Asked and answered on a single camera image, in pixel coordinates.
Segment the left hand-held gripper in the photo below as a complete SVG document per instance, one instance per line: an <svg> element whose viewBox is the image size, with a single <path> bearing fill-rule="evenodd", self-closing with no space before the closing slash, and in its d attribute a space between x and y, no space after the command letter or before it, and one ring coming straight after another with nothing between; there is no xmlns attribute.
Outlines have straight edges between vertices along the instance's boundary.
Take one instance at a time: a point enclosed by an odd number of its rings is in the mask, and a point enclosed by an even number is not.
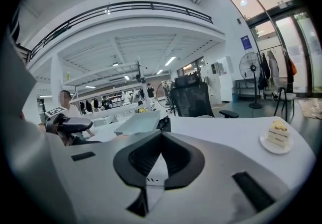
<svg viewBox="0 0 322 224"><path fill-rule="evenodd" d="M72 146L75 139L75 135L72 133L90 129L93 122L87 118L67 116L66 112L67 109L64 107L56 107L46 111L45 131L58 135L65 146Z"/></svg>

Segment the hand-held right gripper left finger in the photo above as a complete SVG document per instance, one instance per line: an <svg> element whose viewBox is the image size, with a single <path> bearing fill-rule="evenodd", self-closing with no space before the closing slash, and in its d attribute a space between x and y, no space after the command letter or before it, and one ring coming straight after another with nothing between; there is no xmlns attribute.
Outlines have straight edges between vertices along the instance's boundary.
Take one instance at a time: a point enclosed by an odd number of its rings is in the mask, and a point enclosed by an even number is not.
<svg viewBox="0 0 322 224"><path fill-rule="evenodd" d="M48 213L67 224L162 224L159 215L148 212L146 176L132 167L125 152L159 135L64 146L60 137L48 134Z"/></svg>

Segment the square grey frying pan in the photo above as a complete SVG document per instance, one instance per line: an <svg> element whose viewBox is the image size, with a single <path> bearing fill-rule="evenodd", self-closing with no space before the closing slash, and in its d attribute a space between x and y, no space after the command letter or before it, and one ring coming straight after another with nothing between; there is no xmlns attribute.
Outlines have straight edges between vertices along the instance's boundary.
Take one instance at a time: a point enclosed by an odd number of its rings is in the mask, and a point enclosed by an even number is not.
<svg viewBox="0 0 322 224"><path fill-rule="evenodd" d="M116 135L133 135L154 131L160 120L160 111L136 113L114 130Z"/></svg>

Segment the white metal shelving rack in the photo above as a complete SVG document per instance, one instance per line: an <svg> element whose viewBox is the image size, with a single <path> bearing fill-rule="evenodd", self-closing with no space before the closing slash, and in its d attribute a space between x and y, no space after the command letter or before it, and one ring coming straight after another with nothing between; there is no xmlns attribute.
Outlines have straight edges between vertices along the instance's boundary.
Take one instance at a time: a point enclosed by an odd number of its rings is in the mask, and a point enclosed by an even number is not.
<svg viewBox="0 0 322 224"><path fill-rule="evenodd" d="M81 108L80 102L86 103L86 101L90 102L90 99L97 99L97 98L103 99L103 96L108 97L110 95L111 95L111 99L114 99L114 98L117 98L119 95L122 96L126 92L130 92L130 95L133 95L134 93L137 92L140 95L140 92L139 92L140 89L146 89L146 85L142 83L136 83L132 85L117 87L110 90L97 92L88 96L84 96L82 98L72 99L70 101L70 104L76 105L80 109ZM139 109L151 110L151 103L148 101L147 94L145 94L144 96L145 96L145 99L139 99L136 102L133 102L133 99L131 97L127 97L129 101L125 102L125 96L123 96L124 99L113 102L113 105L111 108L105 109L103 106L101 106L96 111L93 109L92 113L85 114L85 118L90 120L98 120L103 118L112 119L117 114L121 114L121 113L126 114L135 110L138 111Z"/></svg>

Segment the round white table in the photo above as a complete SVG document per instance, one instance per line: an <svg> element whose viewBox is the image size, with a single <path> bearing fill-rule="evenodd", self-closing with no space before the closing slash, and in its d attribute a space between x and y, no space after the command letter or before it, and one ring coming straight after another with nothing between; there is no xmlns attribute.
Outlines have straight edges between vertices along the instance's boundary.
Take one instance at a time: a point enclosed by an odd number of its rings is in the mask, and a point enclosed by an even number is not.
<svg viewBox="0 0 322 224"><path fill-rule="evenodd" d="M171 130L173 134L231 147L275 174L288 188L296 188L307 179L316 158L304 138L290 125L286 127L290 138L294 139L294 146L289 153L276 155L263 148L259 136L266 134L275 120L280 118L173 117Z"/></svg>

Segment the small white plate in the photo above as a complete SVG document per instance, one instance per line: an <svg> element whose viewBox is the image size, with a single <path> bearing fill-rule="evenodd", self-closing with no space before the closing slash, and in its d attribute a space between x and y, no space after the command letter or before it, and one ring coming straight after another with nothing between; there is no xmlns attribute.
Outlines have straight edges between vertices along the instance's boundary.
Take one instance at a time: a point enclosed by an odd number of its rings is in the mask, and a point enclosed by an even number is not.
<svg viewBox="0 0 322 224"><path fill-rule="evenodd" d="M286 145L286 147L281 147L277 144L274 144L270 141L267 140L267 135L260 135L259 136L259 141L260 144L263 146L263 148L265 148L267 151L276 154L276 155L283 155L283 154L287 154L289 153L293 146L294 146L294 139L290 138L288 144Z"/></svg>

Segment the layered cake slice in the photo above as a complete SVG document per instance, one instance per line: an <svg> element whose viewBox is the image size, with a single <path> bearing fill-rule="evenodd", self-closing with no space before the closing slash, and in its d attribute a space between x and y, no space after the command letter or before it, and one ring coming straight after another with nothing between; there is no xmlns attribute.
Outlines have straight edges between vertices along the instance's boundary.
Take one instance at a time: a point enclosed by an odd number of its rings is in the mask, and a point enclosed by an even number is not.
<svg viewBox="0 0 322 224"><path fill-rule="evenodd" d="M277 120L270 125L268 133L266 135L267 141L282 148L285 148L289 145L289 138L290 133L288 131L288 128L286 127L286 124L282 121Z"/></svg>

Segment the black mesh office chair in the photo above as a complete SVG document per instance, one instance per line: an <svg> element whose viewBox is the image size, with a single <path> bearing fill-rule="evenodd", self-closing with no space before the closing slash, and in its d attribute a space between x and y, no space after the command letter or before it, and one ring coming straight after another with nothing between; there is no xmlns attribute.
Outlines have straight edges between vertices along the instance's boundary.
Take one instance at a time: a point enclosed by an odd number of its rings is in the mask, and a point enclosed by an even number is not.
<svg viewBox="0 0 322 224"><path fill-rule="evenodd" d="M176 78L170 95L178 116L214 117L208 85L197 74Z"/></svg>

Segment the round black floor fan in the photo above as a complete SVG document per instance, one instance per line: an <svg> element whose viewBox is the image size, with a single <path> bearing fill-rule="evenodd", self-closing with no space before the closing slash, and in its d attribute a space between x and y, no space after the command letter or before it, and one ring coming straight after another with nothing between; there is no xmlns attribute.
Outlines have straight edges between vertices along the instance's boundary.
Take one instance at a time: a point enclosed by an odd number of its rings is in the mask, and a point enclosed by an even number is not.
<svg viewBox="0 0 322 224"><path fill-rule="evenodd" d="M173 87L173 81L165 80L161 81L156 90L156 100L160 106L166 110L172 109L171 103L171 88Z"/></svg>

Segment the white storage cabinets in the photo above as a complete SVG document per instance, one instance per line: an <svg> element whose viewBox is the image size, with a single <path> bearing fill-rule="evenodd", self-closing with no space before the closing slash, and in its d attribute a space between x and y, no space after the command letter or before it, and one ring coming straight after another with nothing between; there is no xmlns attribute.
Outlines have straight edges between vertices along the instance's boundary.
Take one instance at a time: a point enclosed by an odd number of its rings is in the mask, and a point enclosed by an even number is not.
<svg viewBox="0 0 322 224"><path fill-rule="evenodd" d="M207 84L211 104L233 101L233 67L229 56L224 56L207 68Z"/></svg>

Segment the black mezzanine railing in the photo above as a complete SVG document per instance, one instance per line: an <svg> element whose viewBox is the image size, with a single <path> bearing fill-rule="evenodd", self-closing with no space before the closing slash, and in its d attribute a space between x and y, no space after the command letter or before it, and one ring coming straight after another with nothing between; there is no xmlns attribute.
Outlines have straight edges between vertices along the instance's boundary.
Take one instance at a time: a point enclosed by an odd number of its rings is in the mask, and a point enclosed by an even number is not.
<svg viewBox="0 0 322 224"><path fill-rule="evenodd" d="M148 11L166 11L172 12L175 14L187 15L192 18L199 19L201 21L213 24L212 17L202 13L200 11L163 2L153 2L153 1L129 1L129 2L119 2L112 3L105 6L99 6L76 16L67 19L66 21L59 24L57 27L48 32L42 39L39 40L32 49L28 49L25 46L22 46L20 43L16 43L16 46L21 49L22 59L28 63L45 45L50 41L54 40L64 32L70 30L71 28L80 25L83 22L87 22L91 19L98 18L101 16L115 16L119 12L134 11L134 10L148 10Z"/></svg>

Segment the coat rack with clothes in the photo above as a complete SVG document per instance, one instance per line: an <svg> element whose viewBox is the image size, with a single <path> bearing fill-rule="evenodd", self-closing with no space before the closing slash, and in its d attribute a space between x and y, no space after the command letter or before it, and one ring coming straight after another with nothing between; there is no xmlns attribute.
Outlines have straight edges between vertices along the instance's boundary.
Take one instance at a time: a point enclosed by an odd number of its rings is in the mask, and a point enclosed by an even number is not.
<svg viewBox="0 0 322 224"><path fill-rule="evenodd" d="M260 60L259 90L270 87L274 94L286 93L287 85L280 81L278 62L272 50L259 54L258 58Z"/></svg>

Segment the glass entrance doors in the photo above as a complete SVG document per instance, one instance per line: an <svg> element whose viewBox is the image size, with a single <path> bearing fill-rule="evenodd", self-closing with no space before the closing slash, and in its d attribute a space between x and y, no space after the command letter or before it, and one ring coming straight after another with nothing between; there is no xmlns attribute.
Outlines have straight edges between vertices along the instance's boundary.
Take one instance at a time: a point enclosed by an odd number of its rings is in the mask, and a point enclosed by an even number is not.
<svg viewBox="0 0 322 224"><path fill-rule="evenodd" d="M231 0L260 53L272 50L280 80L301 98L322 99L322 47L302 0ZM292 75L289 59L297 74Z"/></svg>

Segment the black pedestal fan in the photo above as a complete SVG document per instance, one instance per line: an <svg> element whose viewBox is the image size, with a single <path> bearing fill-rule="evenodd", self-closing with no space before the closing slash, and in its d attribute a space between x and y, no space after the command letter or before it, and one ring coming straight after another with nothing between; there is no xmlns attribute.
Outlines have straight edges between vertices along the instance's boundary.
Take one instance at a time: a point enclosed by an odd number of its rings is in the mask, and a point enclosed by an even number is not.
<svg viewBox="0 0 322 224"><path fill-rule="evenodd" d="M239 71L245 81L254 85L254 102L249 104L252 109L261 109L258 102L258 82L261 74L260 56L257 53L246 53L239 62Z"/></svg>

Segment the blue wall poster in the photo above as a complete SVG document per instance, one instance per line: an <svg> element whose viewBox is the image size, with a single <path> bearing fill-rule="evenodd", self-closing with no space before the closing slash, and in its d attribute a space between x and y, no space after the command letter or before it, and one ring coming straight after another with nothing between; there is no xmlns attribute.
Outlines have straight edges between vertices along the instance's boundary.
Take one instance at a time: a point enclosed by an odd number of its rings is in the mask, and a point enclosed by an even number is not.
<svg viewBox="0 0 322 224"><path fill-rule="evenodd" d="M244 50L252 49L252 45L251 45L248 35L243 36L240 39L241 39Z"/></svg>

